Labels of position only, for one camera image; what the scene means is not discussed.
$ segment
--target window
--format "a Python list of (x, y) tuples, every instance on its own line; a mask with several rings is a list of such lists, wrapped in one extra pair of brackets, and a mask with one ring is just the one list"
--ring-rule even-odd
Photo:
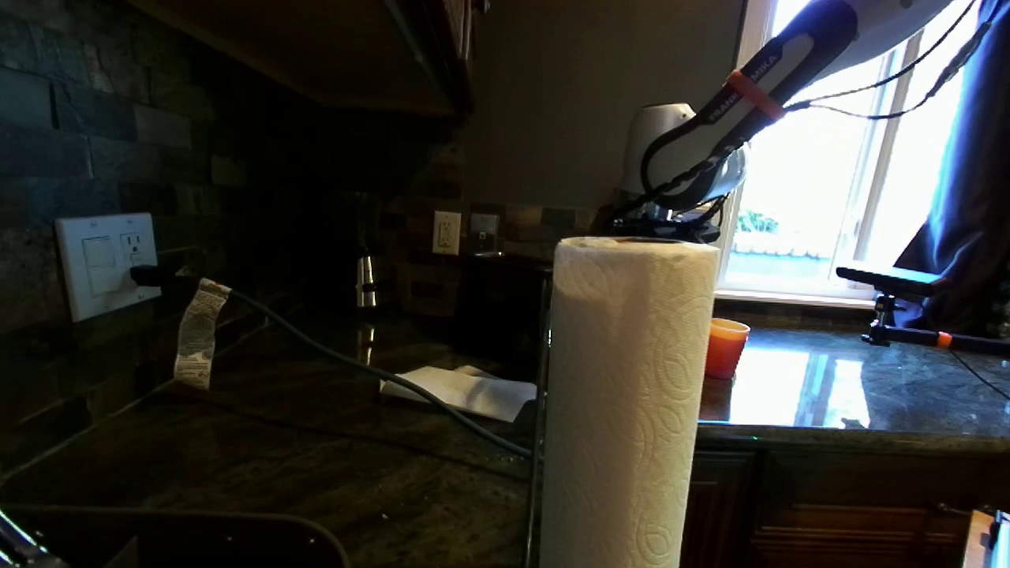
[[(750, 0), (742, 61), (778, 31), (806, 0)], [(890, 52), (834, 72), (797, 99), (846, 92), (884, 78), (930, 48), (965, 10), (950, 3), (921, 36)], [(913, 106), (945, 61), (975, 31), (975, 12), (924, 56), (915, 72), (887, 87), (830, 101), (851, 112)], [(921, 226), (945, 132), (959, 101), (959, 77), (901, 119), (855, 119), (834, 110), (797, 110), (747, 141), (747, 181), (721, 223), (719, 295), (768, 295), (778, 303), (864, 303), (868, 288), (834, 275), (838, 262), (893, 266)]]

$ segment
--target paper towel roll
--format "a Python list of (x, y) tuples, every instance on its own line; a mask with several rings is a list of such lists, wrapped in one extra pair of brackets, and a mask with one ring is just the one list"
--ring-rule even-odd
[(555, 248), (544, 568), (677, 565), (715, 246)]

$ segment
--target kitchen counter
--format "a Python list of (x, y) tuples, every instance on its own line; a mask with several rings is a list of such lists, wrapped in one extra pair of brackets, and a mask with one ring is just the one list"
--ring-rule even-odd
[[(347, 326), (305, 329), (358, 354)], [(378, 321), (380, 368), (460, 366), (422, 326)], [(857, 335), (756, 329), (706, 386), (696, 446), (1006, 451), (1002, 358)], [(526, 446), (534, 410), (487, 423)], [(530, 462), (265, 329), (213, 358), (209, 393), (168, 386), (0, 485), (0, 504), (297, 514), (354, 565), (524, 565)]]

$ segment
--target upper cabinet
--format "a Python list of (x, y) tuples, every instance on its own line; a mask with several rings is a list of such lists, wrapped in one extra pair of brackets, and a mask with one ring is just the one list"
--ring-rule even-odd
[(332, 104), (463, 112), (472, 0), (128, 0), (281, 84)]

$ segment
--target curtain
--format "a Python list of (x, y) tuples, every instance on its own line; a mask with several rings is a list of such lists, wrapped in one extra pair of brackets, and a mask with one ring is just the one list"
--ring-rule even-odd
[(930, 214), (897, 259), (942, 279), (898, 326), (998, 335), (1010, 306), (1010, 0), (982, 0), (988, 36), (968, 61)]

